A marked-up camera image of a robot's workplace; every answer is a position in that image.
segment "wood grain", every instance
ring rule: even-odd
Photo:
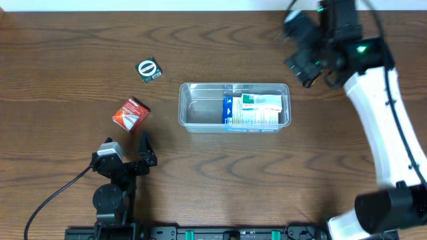
[[[427,18],[381,13],[400,87],[427,150]],[[139,179],[136,215],[150,224],[320,222],[376,190],[362,125],[342,90],[298,85],[283,64],[295,47],[283,12],[8,13],[0,26],[0,239],[22,239],[37,206],[73,179],[112,137],[134,161],[151,133],[159,166]],[[366,35],[376,29],[361,13]],[[135,65],[154,56],[164,75],[144,84]],[[177,121],[185,82],[286,83],[292,124],[272,135],[190,134]],[[111,116],[130,96],[152,114],[135,134]],[[31,239],[63,239],[95,222],[88,173],[38,214]],[[420,239],[427,228],[401,231]]]

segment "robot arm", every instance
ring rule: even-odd
[[[427,176],[427,159],[400,96],[398,74],[393,69],[388,76],[404,136],[421,174]],[[383,67],[369,69],[364,75],[355,73],[344,84],[364,126],[374,156],[377,184],[383,191],[358,196],[356,209],[330,219],[328,230],[332,239],[364,239],[370,233],[424,224],[422,204],[426,191],[408,158],[385,89]]]
[[[390,90],[398,120],[419,169],[427,176],[427,159],[415,136],[400,96],[398,74],[388,72]],[[407,186],[421,184],[406,152],[394,121],[385,91],[384,68],[368,69],[364,75],[355,73],[345,84],[346,95],[356,108],[374,156],[377,184],[381,189],[395,187],[404,181]]]
[[[354,0],[324,0],[320,6],[320,26],[300,11],[285,18],[285,34],[299,45],[285,63],[304,87],[328,69],[326,83],[344,88],[364,126],[380,187],[357,196],[353,210],[329,220],[330,237],[364,239],[423,225],[427,159],[400,96],[390,50],[382,36],[362,39]]]

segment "transparent container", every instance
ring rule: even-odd
[[[224,97],[242,93],[281,95],[279,124],[223,124]],[[278,133],[291,123],[289,87],[283,83],[184,83],[179,89],[178,121],[190,133]]]

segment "label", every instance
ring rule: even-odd
[[[153,57],[135,66],[144,83],[149,83],[153,79],[161,76],[161,69]]]
[[[133,99],[129,99],[113,116],[113,121],[126,131],[132,132],[148,114],[149,111],[147,109]]]
[[[233,128],[225,127],[224,130],[234,133],[278,133],[278,129],[242,129],[242,128]]]
[[[242,109],[263,109],[264,111],[282,111],[281,95],[242,94]]]
[[[227,131],[278,129],[279,115],[277,111],[265,109],[243,110],[241,97],[224,97],[222,123],[233,125],[227,127]]]

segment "small red box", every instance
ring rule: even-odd
[[[113,116],[113,121],[132,133],[138,125],[148,116],[149,110],[136,98],[129,99],[123,107]]]

